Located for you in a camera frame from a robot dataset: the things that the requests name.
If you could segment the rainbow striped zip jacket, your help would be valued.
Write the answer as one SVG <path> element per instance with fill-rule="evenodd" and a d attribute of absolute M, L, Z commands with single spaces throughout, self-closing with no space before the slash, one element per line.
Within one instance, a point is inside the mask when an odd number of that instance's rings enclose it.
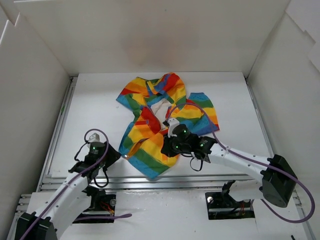
<path fill-rule="evenodd" d="M 183 80 L 170 72 L 158 79 L 136 77 L 117 97 L 129 109 L 133 121 L 124 132 L 119 152 L 128 162 L 150 179 L 173 167 L 178 157 L 161 153 L 168 128 L 164 121 L 176 118 L 199 136 L 220 129 L 210 98 L 203 92 L 187 94 Z"/>

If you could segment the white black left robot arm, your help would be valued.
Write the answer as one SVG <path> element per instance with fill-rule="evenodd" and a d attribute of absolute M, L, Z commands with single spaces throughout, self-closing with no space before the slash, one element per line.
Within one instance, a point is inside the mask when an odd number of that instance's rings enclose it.
<path fill-rule="evenodd" d="M 74 222 L 112 222 L 117 219 L 104 186 L 92 186 L 102 170 L 121 154 L 107 141 L 94 141 L 83 161 L 78 161 L 54 194 L 32 213 L 23 213 L 16 225 L 16 240 L 58 240 Z"/>

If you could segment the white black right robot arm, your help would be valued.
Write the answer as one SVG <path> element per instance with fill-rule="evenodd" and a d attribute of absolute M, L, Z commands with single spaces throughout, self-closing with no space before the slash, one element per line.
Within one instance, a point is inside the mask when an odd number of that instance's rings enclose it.
<path fill-rule="evenodd" d="M 259 191 L 264 200 L 280 208 L 287 207 L 296 186 L 292 179 L 296 174 L 283 156 L 263 157 L 234 152 L 230 147 L 221 147 L 215 138 L 191 133 L 185 124 L 173 118 L 164 125 L 168 133 L 163 139 L 162 154 L 167 157 L 182 155 L 237 170 L 261 185 Z"/>

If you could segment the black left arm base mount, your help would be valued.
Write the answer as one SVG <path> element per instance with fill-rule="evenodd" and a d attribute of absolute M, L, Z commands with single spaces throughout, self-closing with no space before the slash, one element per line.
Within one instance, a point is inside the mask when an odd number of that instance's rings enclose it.
<path fill-rule="evenodd" d="M 106 219 L 115 215 L 116 194 L 106 193 L 102 188 L 88 186 L 82 191 L 91 197 L 89 207 L 73 221 L 73 224 L 111 224 L 113 219 Z"/>

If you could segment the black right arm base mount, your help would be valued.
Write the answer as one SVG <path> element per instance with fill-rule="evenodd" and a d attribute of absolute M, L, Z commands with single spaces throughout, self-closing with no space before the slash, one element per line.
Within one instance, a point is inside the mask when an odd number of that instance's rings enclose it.
<path fill-rule="evenodd" d="M 252 201 L 235 200 L 230 196 L 230 188 L 236 181 L 228 181 L 220 192 L 206 192 L 205 201 L 209 220 L 254 219 Z"/>

